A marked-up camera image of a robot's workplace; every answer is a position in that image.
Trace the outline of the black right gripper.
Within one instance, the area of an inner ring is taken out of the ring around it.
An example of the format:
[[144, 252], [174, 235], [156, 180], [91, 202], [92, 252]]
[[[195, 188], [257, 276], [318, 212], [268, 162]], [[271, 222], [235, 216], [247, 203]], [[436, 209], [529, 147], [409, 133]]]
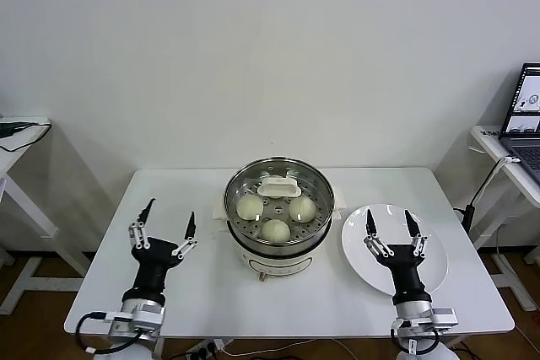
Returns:
[[392, 297], [394, 305], [412, 301], [432, 302], [422, 283], [418, 266], [424, 261], [425, 248], [429, 239], [422, 234], [419, 224], [409, 210], [404, 211], [410, 244], [390, 244], [383, 242], [377, 233], [375, 220], [370, 209], [366, 213], [366, 237], [364, 244], [376, 261], [387, 268], [395, 288]]

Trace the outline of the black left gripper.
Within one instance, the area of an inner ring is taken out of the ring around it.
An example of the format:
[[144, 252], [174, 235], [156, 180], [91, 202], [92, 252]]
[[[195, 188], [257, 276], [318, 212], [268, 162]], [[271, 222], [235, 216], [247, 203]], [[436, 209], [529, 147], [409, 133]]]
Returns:
[[195, 238], [197, 231], [195, 212], [191, 212], [184, 239], [180, 243], [150, 238], [146, 232], [146, 222], [154, 202], [155, 199], [151, 198], [128, 227], [132, 257], [138, 262], [138, 271], [132, 287], [122, 296], [123, 302], [135, 298], [164, 302], [163, 291], [167, 271], [178, 266], [180, 259], [184, 259], [198, 244]]

